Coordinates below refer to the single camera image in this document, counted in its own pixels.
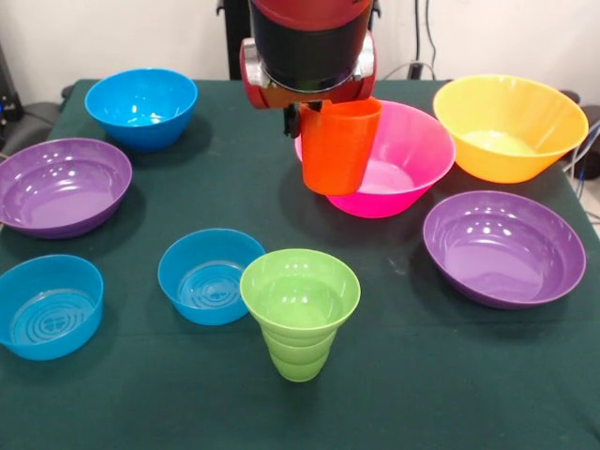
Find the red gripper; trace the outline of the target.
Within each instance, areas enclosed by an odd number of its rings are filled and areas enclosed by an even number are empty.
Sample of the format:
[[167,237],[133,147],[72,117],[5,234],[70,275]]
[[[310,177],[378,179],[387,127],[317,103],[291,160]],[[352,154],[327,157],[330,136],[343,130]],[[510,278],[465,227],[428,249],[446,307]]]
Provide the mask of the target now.
[[373,38],[366,33],[351,74],[330,88],[312,91],[294,90],[274,81],[267,73],[255,39],[242,40],[239,52],[242,81],[250,104],[257,109],[284,108],[284,134],[297,138],[301,133],[300,106],[317,113],[330,109],[333,103],[368,98],[376,80],[376,51]]

